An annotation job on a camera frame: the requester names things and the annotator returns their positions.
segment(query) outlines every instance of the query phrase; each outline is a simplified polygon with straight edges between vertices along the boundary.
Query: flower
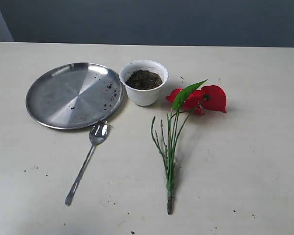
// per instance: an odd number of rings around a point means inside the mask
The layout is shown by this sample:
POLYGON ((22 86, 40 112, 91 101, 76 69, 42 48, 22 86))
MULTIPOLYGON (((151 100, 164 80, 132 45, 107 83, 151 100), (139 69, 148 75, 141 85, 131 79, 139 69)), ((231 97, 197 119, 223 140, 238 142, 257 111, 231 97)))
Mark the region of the flower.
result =
MULTIPOLYGON (((181 90, 181 88, 173 90, 171 94, 166 97, 166 100, 173 103, 175 97, 181 90)), ((182 107, 184 109, 193 109, 199 104, 205 109, 226 113, 226 95, 224 91, 216 85, 204 86, 201 90, 195 90, 184 101, 182 107)), ((203 114, 199 106, 195 109, 194 113, 203 114)))

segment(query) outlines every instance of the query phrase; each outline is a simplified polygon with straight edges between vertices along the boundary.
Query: spoon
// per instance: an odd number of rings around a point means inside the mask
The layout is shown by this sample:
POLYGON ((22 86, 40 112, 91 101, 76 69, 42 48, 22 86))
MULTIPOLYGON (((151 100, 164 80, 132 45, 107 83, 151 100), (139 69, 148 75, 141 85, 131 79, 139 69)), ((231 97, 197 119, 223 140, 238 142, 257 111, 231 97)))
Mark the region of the spoon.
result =
POLYGON ((84 161, 84 164, 83 164, 81 170, 79 171, 79 174, 78 174, 76 180, 74 181, 74 184, 72 185, 72 188, 71 188, 67 198, 64 201, 65 205, 69 206, 72 203, 73 197, 74 197, 75 192, 78 187, 78 184, 79 184, 80 180, 82 179, 82 176, 83 176, 84 171, 87 167, 87 164, 90 160, 90 155, 91 155, 93 149, 96 147, 96 145, 104 142, 107 138, 107 135, 108 135, 108 125, 107 125, 106 121, 97 122, 93 126, 93 128, 91 129, 91 131, 89 133, 89 140, 92 143, 92 147, 90 148, 90 150, 87 154, 87 157, 84 161))

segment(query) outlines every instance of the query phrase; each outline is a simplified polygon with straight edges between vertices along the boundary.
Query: stainless steel plate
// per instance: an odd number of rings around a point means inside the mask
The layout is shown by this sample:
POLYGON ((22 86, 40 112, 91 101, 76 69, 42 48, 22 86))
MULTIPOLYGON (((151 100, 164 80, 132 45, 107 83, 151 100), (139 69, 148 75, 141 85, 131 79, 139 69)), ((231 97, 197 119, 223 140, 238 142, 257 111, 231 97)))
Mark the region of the stainless steel plate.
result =
POLYGON ((55 129, 79 129, 110 116, 124 93, 119 75, 97 64, 60 66, 38 78, 26 96, 29 114, 55 129))

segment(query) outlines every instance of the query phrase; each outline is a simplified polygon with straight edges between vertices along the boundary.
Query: table surface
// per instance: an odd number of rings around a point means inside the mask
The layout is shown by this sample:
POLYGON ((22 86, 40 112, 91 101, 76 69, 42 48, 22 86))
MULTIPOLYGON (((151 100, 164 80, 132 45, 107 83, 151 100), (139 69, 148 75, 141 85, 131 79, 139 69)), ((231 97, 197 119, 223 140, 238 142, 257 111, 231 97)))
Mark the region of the table surface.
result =
POLYGON ((132 232, 294 235, 294 48, 0 43, 0 235, 132 232), (169 81, 150 107, 124 99, 68 207, 90 128, 43 127, 27 113, 26 93, 60 65, 120 71, 137 59, 163 64, 169 81), (207 78, 227 94, 227 114, 188 121, 176 153, 174 214, 167 215, 150 123, 170 110, 164 97, 171 90, 207 78))

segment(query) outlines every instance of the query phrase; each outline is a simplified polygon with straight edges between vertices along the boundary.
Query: soil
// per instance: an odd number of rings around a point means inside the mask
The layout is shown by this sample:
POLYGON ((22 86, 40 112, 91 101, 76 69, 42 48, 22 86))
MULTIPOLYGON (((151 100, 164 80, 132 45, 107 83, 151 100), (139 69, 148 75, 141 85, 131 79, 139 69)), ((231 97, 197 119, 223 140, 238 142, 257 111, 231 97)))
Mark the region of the soil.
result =
POLYGON ((162 84, 161 77, 148 70, 138 70, 132 73, 126 84, 138 90, 150 90, 162 84))

